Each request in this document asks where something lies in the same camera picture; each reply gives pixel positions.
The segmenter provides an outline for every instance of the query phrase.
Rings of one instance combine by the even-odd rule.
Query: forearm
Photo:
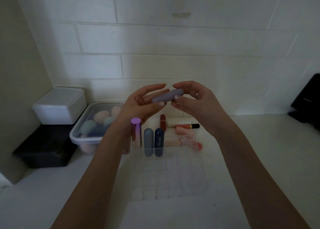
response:
[[[231,119],[216,139],[251,228],[309,228]]]
[[[126,143],[124,135],[110,127],[52,229],[103,228],[122,147]]]

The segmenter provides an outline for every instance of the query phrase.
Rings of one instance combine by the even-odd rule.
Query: left hand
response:
[[[148,118],[158,113],[166,105],[164,102],[151,103],[151,100],[170,90],[165,89],[149,95],[147,94],[155,90],[163,89],[165,86],[166,84],[147,85],[131,94],[122,106],[119,115],[111,127],[125,134],[129,133],[131,131],[131,119],[136,117],[141,119],[141,125],[143,125]]]

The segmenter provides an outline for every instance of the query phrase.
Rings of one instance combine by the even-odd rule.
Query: wall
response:
[[[52,89],[18,0],[0,0],[0,187],[17,182],[26,166],[11,156],[38,126],[33,103]]]
[[[318,0],[19,1],[52,83],[88,100],[195,80],[230,115],[286,113],[320,71]]]

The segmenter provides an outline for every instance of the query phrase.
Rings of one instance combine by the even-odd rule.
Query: hand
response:
[[[148,118],[158,113],[166,105],[164,102],[151,103],[151,100],[170,90],[165,89],[149,95],[147,94],[155,90],[163,89],[165,86],[166,84],[147,85],[131,94],[123,105],[119,115],[112,123],[112,127],[117,129],[117,131],[130,134],[131,119],[136,117],[141,119],[141,125],[143,125]]]
[[[200,83],[183,81],[172,86],[176,89],[182,88],[185,94],[195,99],[175,96],[171,105],[195,117],[211,135],[216,136],[224,123],[230,120],[213,92]]]

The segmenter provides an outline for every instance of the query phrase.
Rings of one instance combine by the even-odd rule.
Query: black storage box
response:
[[[14,150],[13,155],[30,168],[66,166],[77,148],[69,138],[73,126],[41,125]]]

